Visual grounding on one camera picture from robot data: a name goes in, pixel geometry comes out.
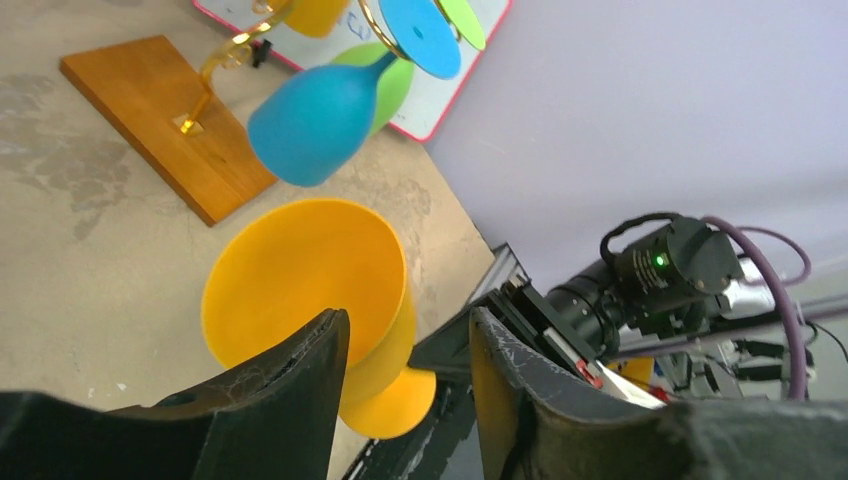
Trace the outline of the blue plastic wine glass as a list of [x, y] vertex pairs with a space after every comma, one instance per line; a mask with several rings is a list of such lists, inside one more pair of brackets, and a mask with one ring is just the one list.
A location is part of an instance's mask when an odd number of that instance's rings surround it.
[[250, 146], [278, 179], [318, 186], [362, 147], [374, 123], [378, 85], [402, 54], [387, 39], [369, 65], [325, 64], [302, 70], [249, 117]]

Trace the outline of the orange plastic wine glass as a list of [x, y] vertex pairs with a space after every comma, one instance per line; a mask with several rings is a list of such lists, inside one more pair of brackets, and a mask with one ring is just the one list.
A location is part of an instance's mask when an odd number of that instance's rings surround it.
[[335, 28], [347, 9], [348, 0], [296, 0], [283, 23], [310, 38], [323, 38]]

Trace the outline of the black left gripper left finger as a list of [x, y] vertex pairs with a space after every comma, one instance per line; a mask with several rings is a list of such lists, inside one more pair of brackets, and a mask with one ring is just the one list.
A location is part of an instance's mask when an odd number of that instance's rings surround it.
[[149, 406], [1, 395], [5, 479], [322, 479], [349, 344], [343, 310]]

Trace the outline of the green plastic wine glass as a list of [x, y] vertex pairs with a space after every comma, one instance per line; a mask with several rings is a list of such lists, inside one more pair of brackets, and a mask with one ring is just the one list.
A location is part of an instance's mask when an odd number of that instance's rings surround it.
[[450, 80], [461, 68], [461, 42], [467, 42], [480, 56], [488, 46], [471, 1], [366, 1], [368, 13], [362, 11], [359, 1], [354, 2], [377, 40], [354, 46], [334, 60], [350, 63], [365, 50], [364, 63], [369, 65], [384, 55], [383, 39], [394, 44], [402, 56], [386, 71], [387, 81], [395, 84], [399, 77], [405, 94], [401, 103], [392, 102], [385, 108], [383, 115], [389, 124], [409, 93], [416, 68], [437, 79]]

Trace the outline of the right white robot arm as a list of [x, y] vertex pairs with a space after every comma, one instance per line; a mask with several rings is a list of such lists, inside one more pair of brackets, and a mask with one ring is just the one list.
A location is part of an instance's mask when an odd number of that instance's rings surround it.
[[803, 265], [796, 277], [782, 278], [748, 237], [750, 230], [714, 216], [673, 212], [626, 220], [601, 239], [598, 261], [547, 294], [528, 280], [507, 282], [503, 295], [528, 322], [510, 325], [554, 362], [600, 388], [603, 366], [626, 355], [623, 327], [661, 338], [685, 335], [694, 343], [717, 336], [713, 320], [727, 318], [744, 291], [763, 287], [786, 337], [787, 395], [801, 398], [809, 362], [787, 288], [809, 277], [811, 262], [797, 243], [780, 235]]

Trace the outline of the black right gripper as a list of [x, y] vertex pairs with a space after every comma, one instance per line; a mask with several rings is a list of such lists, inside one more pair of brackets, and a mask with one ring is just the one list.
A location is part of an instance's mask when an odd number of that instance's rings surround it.
[[623, 301], [601, 279], [578, 275], [542, 295], [514, 277], [486, 294], [486, 306], [519, 340], [590, 385], [618, 352]]

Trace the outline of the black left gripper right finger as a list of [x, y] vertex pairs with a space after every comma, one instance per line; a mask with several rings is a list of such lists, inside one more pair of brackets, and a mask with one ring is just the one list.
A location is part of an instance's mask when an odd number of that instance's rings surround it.
[[484, 308], [471, 369], [488, 479], [843, 479], [843, 402], [677, 401], [657, 409], [577, 379]]

